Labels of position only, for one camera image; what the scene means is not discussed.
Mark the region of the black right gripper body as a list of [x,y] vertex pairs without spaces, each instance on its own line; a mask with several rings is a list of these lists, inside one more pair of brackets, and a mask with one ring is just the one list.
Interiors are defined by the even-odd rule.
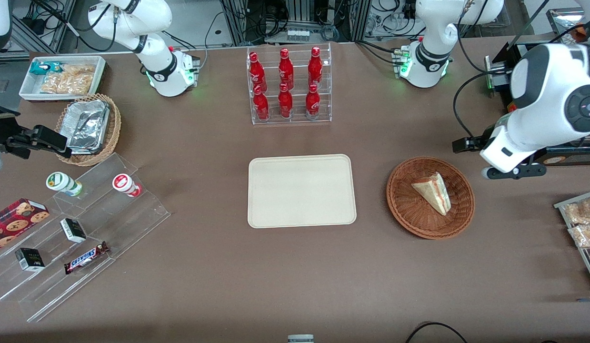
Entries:
[[0,153],[28,159],[37,128],[30,130],[20,126],[16,120],[17,116],[18,112],[0,106]]

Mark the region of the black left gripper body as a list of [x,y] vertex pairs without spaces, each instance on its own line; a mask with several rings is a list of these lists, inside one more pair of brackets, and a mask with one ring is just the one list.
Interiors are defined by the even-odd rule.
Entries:
[[472,147],[472,151],[480,151],[483,150],[488,142],[490,141],[491,134],[493,133],[494,129],[485,129],[482,135],[478,135],[472,137],[470,139],[470,145]]

